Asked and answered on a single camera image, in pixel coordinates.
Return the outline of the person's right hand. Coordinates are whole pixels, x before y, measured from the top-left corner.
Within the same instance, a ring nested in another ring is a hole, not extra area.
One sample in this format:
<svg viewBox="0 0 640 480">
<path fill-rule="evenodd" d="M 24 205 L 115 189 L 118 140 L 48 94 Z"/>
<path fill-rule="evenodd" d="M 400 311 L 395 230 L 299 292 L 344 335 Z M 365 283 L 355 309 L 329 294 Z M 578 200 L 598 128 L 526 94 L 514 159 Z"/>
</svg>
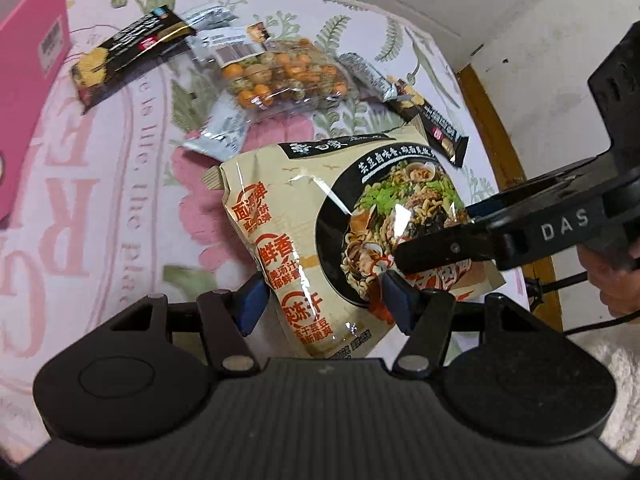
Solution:
<svg viewBox="0 0 640 480">
<path fill-rule="evenodd" d="M 578 260 L 587 271 L 588 281 L 599 289 L 600 300 L 614 318 L 639 310 L 639 271 L 615 270 L 597 252 L 577 247 Z"/>
</svg>

